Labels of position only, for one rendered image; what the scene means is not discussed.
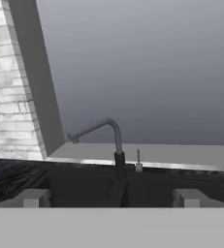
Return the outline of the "dark sink basin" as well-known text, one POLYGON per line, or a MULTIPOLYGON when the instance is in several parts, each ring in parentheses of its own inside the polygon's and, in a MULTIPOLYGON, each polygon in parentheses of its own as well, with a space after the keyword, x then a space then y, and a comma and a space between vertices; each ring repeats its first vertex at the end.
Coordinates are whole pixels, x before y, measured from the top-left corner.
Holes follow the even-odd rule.
POLYGON ((48 190, 53 207, 171 207, 175 189, 197 189, 224 202, 224 171, 127 169, 120 180, 115 169, 48 169, 31 187, 48 190))

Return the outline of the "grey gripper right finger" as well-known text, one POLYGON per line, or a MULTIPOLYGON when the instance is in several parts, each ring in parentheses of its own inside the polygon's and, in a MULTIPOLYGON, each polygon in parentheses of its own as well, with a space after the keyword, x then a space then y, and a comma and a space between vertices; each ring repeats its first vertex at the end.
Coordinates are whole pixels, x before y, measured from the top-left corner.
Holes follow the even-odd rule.
POLYGON ((224 202, 209 198, 198 189, 174 189, 173 207, 224 208, 224 202))

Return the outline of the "small grey tap lever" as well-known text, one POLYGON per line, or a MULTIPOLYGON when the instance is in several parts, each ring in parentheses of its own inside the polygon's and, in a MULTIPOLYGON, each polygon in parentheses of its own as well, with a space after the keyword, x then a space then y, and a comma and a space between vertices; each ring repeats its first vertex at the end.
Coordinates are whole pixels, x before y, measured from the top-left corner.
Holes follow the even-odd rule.
POLYGON ((141 163, 141 153, 139 148, 137 148, 136 172, 143 172, 143 164, 141 163))

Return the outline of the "grey kitchen tap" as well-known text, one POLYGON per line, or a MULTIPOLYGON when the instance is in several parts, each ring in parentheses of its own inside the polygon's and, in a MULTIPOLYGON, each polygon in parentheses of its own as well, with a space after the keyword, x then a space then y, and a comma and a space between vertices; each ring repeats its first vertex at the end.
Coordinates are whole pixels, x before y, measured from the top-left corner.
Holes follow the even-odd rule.
POLYGON ((112 191, 107 206, 120 207, 121 202, 123 200, 125 188, 127 185, 127 175, 126 175, 126 166, 125 166, 125 153, 122 150, 121 132, 118 124, 112 118, 106 117, 92 124, 84 126, 80 129, 77 129, 72 133, 69 133, 67 137, 68 140, 70 140, 72 143, 78 143, 80 137, 89 134, 106 125, 111 126, 114 132, 114 144, 115 144, 114 161, 115 161, 115 175, 116 175, 116 180, 112 187, 112 191))

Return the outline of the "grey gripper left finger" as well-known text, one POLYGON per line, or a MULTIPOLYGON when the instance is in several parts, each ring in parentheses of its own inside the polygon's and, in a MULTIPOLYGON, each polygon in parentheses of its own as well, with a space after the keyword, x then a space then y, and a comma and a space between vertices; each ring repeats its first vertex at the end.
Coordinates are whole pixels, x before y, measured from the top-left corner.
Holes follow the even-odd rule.
POLYGON ((49 189, 27 189, 13 199, 0 202, 0 207, 50 207, 49 189))

